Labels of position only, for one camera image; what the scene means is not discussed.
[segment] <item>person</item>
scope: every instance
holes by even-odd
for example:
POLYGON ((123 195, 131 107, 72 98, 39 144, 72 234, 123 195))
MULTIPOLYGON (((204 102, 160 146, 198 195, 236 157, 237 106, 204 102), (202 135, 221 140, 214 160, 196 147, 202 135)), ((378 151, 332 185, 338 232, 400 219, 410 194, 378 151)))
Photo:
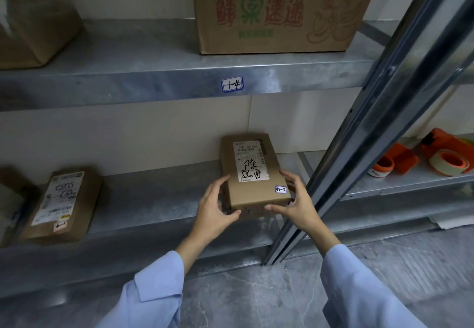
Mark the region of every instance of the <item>person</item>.
MULTIPOLYGON (((288 217, 322 254, 320 275, 328 295, 323 313, 331 328, 425 327, 322 222, 301 179, 280 172, 294 187, 296 198, 288 207, 268 205, 265 209, 288 217)), ((118 303, 98 328, 178 326, 184 277, 203 249, 239 218, 240 211, 224 215, 217 204, 220 187, 228 179, 222 177, 207 188, 190 234, 175 251, 125 284, 118 303)))

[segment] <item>metal post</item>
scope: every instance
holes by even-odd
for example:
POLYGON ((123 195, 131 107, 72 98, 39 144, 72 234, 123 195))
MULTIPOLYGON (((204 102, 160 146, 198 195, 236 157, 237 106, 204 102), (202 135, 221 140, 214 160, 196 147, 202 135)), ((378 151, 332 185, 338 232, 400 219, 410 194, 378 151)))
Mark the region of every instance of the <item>metal post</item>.
MULTIPOLYGON (((323 216, 474 59, 474 0, 413 0, 312 175, 323 216)), ((265 264, 305 236, 286 223, 265 264)))

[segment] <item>floor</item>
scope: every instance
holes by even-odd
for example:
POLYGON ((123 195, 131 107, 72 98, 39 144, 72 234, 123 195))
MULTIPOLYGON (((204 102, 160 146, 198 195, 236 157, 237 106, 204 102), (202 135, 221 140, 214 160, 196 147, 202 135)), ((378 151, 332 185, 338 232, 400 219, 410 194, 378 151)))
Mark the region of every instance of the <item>floor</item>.
MULTIPOLYGON (((392 238, 351 251, 428 327, 473 326, 474 226, 392 238)), ((313 254, 186 281, 180 327, 327 327, 321 263, 321 256, 313 254)), ((0 326, 92 327, 117 299, 3 316, 0 326)))

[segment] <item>white wall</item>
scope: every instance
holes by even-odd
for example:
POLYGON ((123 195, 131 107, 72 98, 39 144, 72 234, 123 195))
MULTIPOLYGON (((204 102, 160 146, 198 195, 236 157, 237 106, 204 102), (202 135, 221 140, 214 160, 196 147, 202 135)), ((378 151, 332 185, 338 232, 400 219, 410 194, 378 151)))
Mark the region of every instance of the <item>white wall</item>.
MULTIPOLYGON (((83 18, 193 17, 193 0, 74 0, 83 18)), ((400 20, 411 0, 372 0, 366 19, 400 20)), ((407 132, 474 132, 469 87, 442 97, 407 132)), ((118 174, 218 158, 219 138, 266 131, 278 152, 326 149, 359 88, 0 113, 0 165, 36 183, 68 164, 118 174)))

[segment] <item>sleeve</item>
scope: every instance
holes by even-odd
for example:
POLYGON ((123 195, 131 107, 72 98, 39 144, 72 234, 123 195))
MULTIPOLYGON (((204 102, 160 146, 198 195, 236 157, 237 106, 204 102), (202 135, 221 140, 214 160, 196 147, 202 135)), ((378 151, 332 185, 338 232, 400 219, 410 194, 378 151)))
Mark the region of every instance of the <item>sleeve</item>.
POLYGON ((168 252, 124 285, 118 303, 97 328, 177 327, 183 283, 181 256, 168 252))
POLYGON ((326 254, 321 280, 328 295, 323 313, 331 328, 426 328, 344 245, 326 254))

